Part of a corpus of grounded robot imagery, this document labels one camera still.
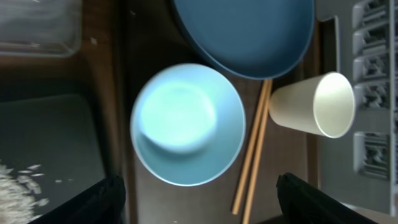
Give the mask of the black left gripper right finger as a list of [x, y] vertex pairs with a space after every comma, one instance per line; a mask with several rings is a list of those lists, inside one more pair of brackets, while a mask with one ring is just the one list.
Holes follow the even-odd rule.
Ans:
[[278, 177], [276, 187], [287, 223], [376, 224], [290, 172]]

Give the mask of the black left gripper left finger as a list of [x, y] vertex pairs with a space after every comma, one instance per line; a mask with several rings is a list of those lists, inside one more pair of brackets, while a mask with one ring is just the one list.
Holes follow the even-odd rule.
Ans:
[[113, 175], [30, 224], [120, 224], [125, 202], [124, 180]]

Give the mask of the rice pile with nuts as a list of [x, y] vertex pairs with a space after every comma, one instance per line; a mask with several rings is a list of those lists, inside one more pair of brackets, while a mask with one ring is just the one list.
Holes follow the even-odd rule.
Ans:
[[15, 169], [1, 164], [1, 224], [27, 224], [53, 209], [54, 201], [39, 182], [41, 164]]

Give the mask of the cream white cup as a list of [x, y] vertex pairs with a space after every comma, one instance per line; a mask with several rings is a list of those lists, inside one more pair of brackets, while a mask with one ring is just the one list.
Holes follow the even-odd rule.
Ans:
[[276, 124], [332, 139], [349, 131], [355, 112], [353, 87], [337, 72], [281, 87], [269, 103]]

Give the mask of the light blue bowl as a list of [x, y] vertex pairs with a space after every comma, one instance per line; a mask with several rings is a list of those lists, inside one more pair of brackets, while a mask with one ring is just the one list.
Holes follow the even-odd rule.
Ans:
[[224, 174], [246, 134], [243, 102], [231, 82], [198, 63], [156, 73], [131, 111], [130, 135], [144, 167], [172, 185], [192, 187]]

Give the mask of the dark blue bowl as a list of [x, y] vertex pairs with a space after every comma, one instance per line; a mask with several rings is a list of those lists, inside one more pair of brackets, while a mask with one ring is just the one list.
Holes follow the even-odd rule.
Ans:
[[211, 66], [264, 80], [303, 59], [315, 25], [314, 0], [171, 0], [179, 29]]

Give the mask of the black waste tray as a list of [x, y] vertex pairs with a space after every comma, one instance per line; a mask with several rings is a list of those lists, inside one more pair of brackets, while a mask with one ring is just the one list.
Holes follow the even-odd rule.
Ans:
[[88, 102], [74, 94], [2, 102], [1, 164], [15, 169], [41, 164], [45, 176], [39, 182], [54, 201], [52, 210], [103, 180]]

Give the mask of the grey dishwasher rack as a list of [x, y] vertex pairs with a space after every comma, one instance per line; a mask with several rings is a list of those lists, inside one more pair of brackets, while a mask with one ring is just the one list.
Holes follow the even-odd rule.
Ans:
[[341, 138], [318, 140], [320, 187], [337, 201], [397, 215], [397, 1], [321, 0], [335, 24], [335, 67], [353, 87], [356, 112]]

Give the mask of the wooden chopstick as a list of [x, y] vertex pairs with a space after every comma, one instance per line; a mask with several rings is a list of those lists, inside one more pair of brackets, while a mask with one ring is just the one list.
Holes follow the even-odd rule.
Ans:
[[248, 143], [248, 147], [247, 147], [246, 154], [244, 157], [243, 167], [241, 170], [241, 175], [239, 178], [237, 191], [236, 191], [236, 195], [235, 195], [233, 206], [232, 206], [231, 213], [233, 215], [237, 215], [239, 213], [239, 209], [241, 206], [243, 193], [244, 193], [244, 189], [246, 186], [246, 181], [248, 178], [249, 168], [251, 165], [251, 159], [252, 159], [252, 155], [254, 153], [254, 146], [256, 145], [256, 138], [257, 138], [258, 131], [259, 131], [259, 125], [260, 125], [261, 117], [263, 114], [267, 86], [268, 86], [268, 81], [266, 80], [262, 84], [261, 92], [259, 95], [259, 100], [257, 102], [256, 114], [254, 117], [254, 122], [252, 124], [252, 129], [251, 129], [251, 133], [249, 136], [249, 143]]
[[256, 188], [257, 174], [258, 174], [258, 170], [259, 170], [259, 164], [260, 164], [261, 154], [262, 154], [262, 147], [264, 144], [264, 137], [265, 137], [265, 132], [266, 132], [267, 120], [268, 120], [269, 98], [271, 95], [271, 90], [272, 90], [272, 80], [267, 80], [266, 87], [265, 87], [264, 105], [262, 107], [261, 122], [259, 125], [256, 151], [255, 151], [255, 155], [254, 155], [254, 159], [253, 159], [251, 179], [250, 179], [250, 183], [249, 183], [249, 187], [248, 187], [248, 194], [247, 194], [246, 204], [244, 207], [242, 224], [249, 224], [249, 221], [250, 221], [252, 201], [254, 198], [254, 192], [255, 192], [255, 188]]

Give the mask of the brown serving tray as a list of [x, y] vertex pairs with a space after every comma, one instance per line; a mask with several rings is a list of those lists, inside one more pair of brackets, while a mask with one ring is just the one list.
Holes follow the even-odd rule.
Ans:
[[[176, 63], [200, 62], [183, 39], [170, 1], [121, 1], [124, 54], [124, 131], [129, 131], [132, 106], [145, 82]], [[243, 155], [219, 178], [196, 187], [177, 187], [152, 175], [134, 153], [130, 139], [124, 150], [124, 178], [128, 185], [130, 223], [240, 223], [231, 213]], [[307, 135], [268, 121], [257, 176], [251, 223], [280, 223], [278, 176], [291, 172], [315, 181], [316, 150]]]

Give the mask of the clear plastic bin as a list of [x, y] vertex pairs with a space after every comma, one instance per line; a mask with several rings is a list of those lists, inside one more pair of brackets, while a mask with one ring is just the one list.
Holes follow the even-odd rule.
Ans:
[[1, 55], [69, 57], [81, 47], [82, 0], [1, 0]]

